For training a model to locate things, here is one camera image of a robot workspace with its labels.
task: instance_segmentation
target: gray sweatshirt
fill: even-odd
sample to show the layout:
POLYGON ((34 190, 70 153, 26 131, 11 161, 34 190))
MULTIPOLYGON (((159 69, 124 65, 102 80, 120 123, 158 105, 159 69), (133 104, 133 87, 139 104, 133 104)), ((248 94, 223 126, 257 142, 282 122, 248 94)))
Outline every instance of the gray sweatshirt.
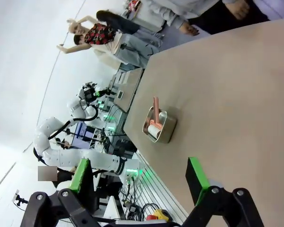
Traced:
MULTIPOLYGON (((219 0, 141 0, 150 10, 159 14, 169 26, 180 28, 186 19, 199 17, 219 0)), ((233 3, 236 0, 222 0, 233 3)))

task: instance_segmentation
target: white roll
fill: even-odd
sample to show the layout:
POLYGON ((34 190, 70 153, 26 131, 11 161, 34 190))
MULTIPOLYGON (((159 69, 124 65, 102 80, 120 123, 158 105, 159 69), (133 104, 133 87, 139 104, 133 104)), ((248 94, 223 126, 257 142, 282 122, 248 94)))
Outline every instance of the white roll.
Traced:
POLYGON ((156 126, 154 126, 153 124, 151 124, 150 126, 148 126, 148 133, 150 135, 152 135, 154 138, 158 138, 160 136, 161 130, 158 129, 156 126))

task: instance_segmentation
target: green tape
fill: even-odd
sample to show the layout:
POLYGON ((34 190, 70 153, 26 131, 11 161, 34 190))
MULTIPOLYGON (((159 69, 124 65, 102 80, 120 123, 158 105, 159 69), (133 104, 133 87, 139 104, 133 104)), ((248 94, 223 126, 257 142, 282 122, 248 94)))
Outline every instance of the green tape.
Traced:
POLYGON ((207 189, 210 187, 210 183, 205 175, 205 172, 202 169, 202 166, 199 162, 199 160, 196 157, 190 157, 189 158, 191 165, 194 168, 195 174, 198 178, 198 181, 202 187, 201 192, 199 194, 198 201, 196 203, 196 206, 200 203, 202 200, 202 197, 204 196, 204 193, 207 191, 207 189))
POLYGON ((74 193, 79 193, 81 189, 81 183, 83 180, 84 172, 86 168, 89 166, 89 160, 88 159, 81 159, 74 177, 72 178, 71 185, 69 189, 71 189, 74 193))

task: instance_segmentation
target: blurred square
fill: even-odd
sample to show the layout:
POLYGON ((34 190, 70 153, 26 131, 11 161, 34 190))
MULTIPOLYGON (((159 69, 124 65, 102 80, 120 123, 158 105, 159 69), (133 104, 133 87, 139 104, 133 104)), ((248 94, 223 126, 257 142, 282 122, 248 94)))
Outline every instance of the blurred square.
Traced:
POLYGON ((56 166, 38 166, 38 181, 57 181, 56 166))

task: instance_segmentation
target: pink handle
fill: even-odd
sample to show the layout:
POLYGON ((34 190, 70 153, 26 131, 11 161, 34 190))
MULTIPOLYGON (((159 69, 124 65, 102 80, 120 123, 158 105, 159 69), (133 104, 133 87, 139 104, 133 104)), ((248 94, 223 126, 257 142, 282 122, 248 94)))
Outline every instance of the pink handle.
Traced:
POLYGON ((153 98, 153 108, 155 111, 155 123, 159 124, 159 98, 158 97, 153 98))

